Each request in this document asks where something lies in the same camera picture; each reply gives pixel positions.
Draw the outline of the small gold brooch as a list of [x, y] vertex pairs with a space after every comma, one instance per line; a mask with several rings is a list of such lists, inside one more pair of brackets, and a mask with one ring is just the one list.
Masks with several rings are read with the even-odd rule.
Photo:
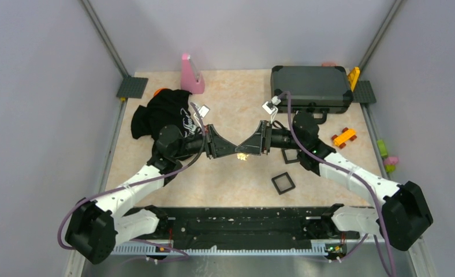
[[245, 153], [238, 153], [237, 154], [237, 159], [241, 160], [241, 161], [247, 161], [248, 157], [249, 157], [249, 155], [245, 154]]

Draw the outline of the black printed t-shirt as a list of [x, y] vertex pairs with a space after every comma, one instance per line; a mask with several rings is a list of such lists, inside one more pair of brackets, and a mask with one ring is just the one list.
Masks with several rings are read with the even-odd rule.
[[195, 133], [197, 126], [189, 111], [191, 92], [183, 89], [165, 89], [153, 96], [146, 106], [139, 105], [130, 124], [134, 139], [151, 136], [157, 140], [161, 129], [167, 125], [179, 128], [183, 137]]

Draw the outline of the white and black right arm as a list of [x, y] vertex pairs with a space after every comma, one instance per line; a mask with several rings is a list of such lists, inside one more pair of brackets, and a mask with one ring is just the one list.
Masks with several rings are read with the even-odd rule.
[[261, 121], [259, 129], [235, 150], [261, 155], [272, 148], [297, 149], [303, 168], [338, 183], [372, 205], [357, 208], [338, 204], [321, 222], [325, 236], [336, 238], [343, 231], [380, 234], [393, 248], [407, 251], [433, 224], [418, 184], [399, 184], [352, 163], [319, 138], [319, 126], [310, 113], [298, 112], [291, 121], [287, 129], [274, 129]]

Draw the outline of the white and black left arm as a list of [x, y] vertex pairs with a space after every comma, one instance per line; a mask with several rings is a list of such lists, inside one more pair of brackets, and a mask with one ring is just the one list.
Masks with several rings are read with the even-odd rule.
[[[68, 228], [59, 230], [59, 242], [66, 242], [88, 262], [105, 261], [114, 248], [141, 235], [162, 238], [168, 224], [155, 208], [129, 211], [143, 198], [163, 188], [186, 170], [201, 154], [222, 158], [236, 153], [236, 145], [220, 136], [213, 125], [200, 127], [184, 137], [175, 125], [164, 126], [154, 142], [152, 157], [128, 180], [112, 190], [80, 200], [66, 215]], [[181, 159], [192, 156], [188, 165]]]

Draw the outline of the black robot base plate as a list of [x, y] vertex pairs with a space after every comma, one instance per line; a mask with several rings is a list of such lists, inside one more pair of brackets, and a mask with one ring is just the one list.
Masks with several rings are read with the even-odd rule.
[[138, 239], [165, 240], [181, 250], [311, 249], [316, 241], [359, 239], [340, 232], [326, 215], [329, 207], [161, 207], [152, 234]]

